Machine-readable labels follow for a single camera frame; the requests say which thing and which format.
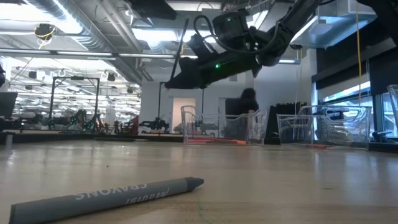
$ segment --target clear plastic bin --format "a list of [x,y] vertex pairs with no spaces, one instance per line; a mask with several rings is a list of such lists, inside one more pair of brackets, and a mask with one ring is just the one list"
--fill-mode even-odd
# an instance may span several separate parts
[[398,85],[389,85],[387,89],[390,93],[392,111],[394,112],[394,118],[396,119],[398,128]]
[[194,106],[181,107],[185,144],[264,145],[267,112],[223,116],[200,114]]
[[298,115],[278,114],[281,144],[315,149],[368,149],[370,106],[304,106]]

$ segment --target yellow cable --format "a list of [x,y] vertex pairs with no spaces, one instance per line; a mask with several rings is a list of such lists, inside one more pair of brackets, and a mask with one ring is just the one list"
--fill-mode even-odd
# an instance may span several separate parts
[[301,54],[301,56],[300,56],[300,89],[302,89],[301,84],[302,84],[302,75],[303,75],[303,66],[302,66],[302,62],[303,62],[303,48],[300,49],[300,54]]
[[45,37],[42,44],[40,44],[39,50],[45,45],[45,41],[47,40],[48,36]]
[[359,17],[358,17],[359,3],[356,3],[356,43],[358,49],[358,66],[359,66],[359,105],[361,106],[361,84],[362,84],[362,60],[361,60],[361,38],[359,36]]
[[54,33],[54,31],[55,31],[55,28],[54,28],[54,29],[52,29],[52,31],[51,31],[51,32],[49,32],[48,34],[44,34],[44,35],[37,35],[37,34],[36,34],[36,29],[37,29],[37,28],[35,28],[35,29],[33,30],[33,32],[35,33],[36,37],[48,37],[49,35],[53,34],[53,33]]

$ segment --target person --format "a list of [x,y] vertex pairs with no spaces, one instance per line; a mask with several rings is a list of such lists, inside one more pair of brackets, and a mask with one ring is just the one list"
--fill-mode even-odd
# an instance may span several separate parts
[[224,129],[224,136],[226,138],[247,140],[249,133],[250,117],[235,117],[242,114],[253,114],[259,109],[256,101],[256,91],[253,88],[243,90],[241,97],[236,100],[236,104],[232,110],[228,112],[226,127]]
[[253,114],[259,109],[256,101],[256,91],[253,88],[243,90],[234,109],[228,115],[239,116],[241,114]]

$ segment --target wooden table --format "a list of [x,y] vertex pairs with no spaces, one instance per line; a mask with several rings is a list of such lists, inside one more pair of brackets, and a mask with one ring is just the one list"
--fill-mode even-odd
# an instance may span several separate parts
[[0,223],[13,203],[188,176],[205,184],[58,223],[398,223],[395,154],[103,141],[0,149]]

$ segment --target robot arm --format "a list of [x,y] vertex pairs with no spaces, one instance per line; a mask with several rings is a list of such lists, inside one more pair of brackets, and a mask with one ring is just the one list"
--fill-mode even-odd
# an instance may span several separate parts
[[[387,29],[398,44],[398,30],[395,27],[398,24],[396,11],[398,9],[393,8],[391,0],[382,0],[382,4],[373,0],[358,1],[371,6],[385,26],[393,26]],[[253,76],[257,77],[262,66],[274,66],[279,62],[294,35],[305,25],[307,19],[322,2],[323,0],[298,0],[268,32],[256,30],[255,27],[248,28],[246,11],[229,12],[216,17],[213,20],[215,34],[208,18],[198,16],[194,21],[194,26],[199,18],[206,19],[211,36],[216,37],[217,44],[226,51],[220,54],[215,51],[210,52],[204,43],[207,37],[203,38],[197,32],[187,45],[198,58],[181,58],[179,61],[181,73],[169,80],[165,87],[206,88],[213,82],[248,70],[252,70]]]

